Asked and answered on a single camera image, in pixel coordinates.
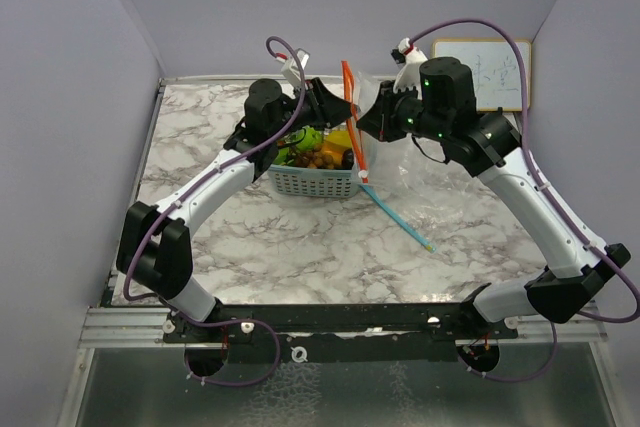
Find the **green toy fruit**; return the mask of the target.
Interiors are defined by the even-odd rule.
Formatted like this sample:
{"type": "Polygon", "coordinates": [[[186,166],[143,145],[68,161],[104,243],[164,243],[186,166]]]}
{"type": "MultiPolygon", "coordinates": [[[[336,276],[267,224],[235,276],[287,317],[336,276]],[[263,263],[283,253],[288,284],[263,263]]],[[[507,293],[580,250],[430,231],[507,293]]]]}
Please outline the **green toy fruit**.
{"type": "Polygon", "coordinates": [[[313,151],[321,146],[324,140],[323,132],[315,130],[311,127],[305,127],[300,139],[298,139],[294,147],[300,152],[313,151]]]}

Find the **teal plastic basket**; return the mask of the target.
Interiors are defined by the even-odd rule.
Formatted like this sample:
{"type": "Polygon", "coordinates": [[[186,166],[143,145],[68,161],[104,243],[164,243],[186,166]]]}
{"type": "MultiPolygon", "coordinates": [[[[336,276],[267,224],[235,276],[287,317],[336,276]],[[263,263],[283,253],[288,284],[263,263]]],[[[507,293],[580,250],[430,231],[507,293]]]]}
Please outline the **teal plastic basket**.
{"type": "MultiPolygon", "coordinates": [[[[276,143],[278,150],[283,147],[294,146],[301,138],[303,129],[290,134],[285,134],[276,143]]],[[[333,130],[347,130],[351,138],[351,143],[355,139],[353,125],[350,120],[338,127],[315,130],[322,131],[323,136],[333,130]]],[[[356,174],[356,162],[359,155],[360,146],[352,150],[355,155],[355,163],[352,169],[328,170],[328,169],[308,169],[293,166],[276,166],[274,164],[268,170],[271,184],[277,193],[283,195],[348,199],[353,197],[360,187],[360,180],[356,174]]]]}

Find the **brown longan bunch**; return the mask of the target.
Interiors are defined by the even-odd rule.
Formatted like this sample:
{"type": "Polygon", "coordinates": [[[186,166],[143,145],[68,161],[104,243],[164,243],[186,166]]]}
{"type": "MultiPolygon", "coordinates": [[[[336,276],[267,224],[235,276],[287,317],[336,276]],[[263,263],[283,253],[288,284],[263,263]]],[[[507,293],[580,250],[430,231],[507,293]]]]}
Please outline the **brown longan bunch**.
{"type": "Polygon", "coordinates": [[[292,147],[290,160],[293,167],[328,170],[342,168],[342,158],[335,152],[326,150],[323,146],[305,151],[292,147]]]}

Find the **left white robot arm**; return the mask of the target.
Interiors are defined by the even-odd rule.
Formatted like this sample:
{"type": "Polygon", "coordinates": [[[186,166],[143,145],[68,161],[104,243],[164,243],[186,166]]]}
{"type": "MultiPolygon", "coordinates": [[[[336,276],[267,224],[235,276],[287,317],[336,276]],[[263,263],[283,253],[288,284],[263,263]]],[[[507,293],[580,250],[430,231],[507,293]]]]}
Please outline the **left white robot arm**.
{"type": "Polygon", "coordinates": [[[293,96],[279,82],[259,79],[248,89],[244,115],[216,158],[186,185],[153,205],[127,211],[116,257],[126,282],[136,282],[187,316],[186,329],[206,342],[220,332],[218,299],[193,274],[191,239],[231,196],[255,182],[278,155],[277,142],[304,127],[336,127],[351,116],[348,101],[318,78],[293,96]]]}

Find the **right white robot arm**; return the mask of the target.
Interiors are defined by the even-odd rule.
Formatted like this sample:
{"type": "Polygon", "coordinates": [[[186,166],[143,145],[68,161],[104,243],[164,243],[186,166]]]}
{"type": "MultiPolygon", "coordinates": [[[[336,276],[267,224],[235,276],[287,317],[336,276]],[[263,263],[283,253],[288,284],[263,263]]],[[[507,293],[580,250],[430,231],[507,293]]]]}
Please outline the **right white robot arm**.
{"type": "Polygon", "coordinates": [[[519,131],[500,111],[477,111],[468,66],[437,57],[415,71],[414,87],[381,82],[358,129],[380,142],[407,135],[437,142],[446,161],[461,165],[501,199],[546,261],[531,279],[490,284],[470,294],[469,307],[459,314],[461,330],[481,338],[496,322],[536,314],[554,323],[569,321],[630,260],[630,252],[580,224],[562,199],[549,198],[555,190],[526,157],[519,131]]]}

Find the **orange zip clear bag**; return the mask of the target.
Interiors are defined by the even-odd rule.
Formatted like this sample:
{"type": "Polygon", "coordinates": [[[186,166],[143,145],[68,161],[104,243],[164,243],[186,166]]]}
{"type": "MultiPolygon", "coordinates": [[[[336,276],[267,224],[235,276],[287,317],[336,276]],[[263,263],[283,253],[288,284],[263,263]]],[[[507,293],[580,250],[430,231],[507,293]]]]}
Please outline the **orange zip clear bag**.
{"type": "Polygon", "coordinates": [[[382,83],[357,128],[379,142],[407,136],[435,141],[445,163],[468,168],[478,157],[466,134],[478,118],[470,68],[454,57],[436,57],[423,62],[418,74],[417,87],[399,92],[382,83]]]}

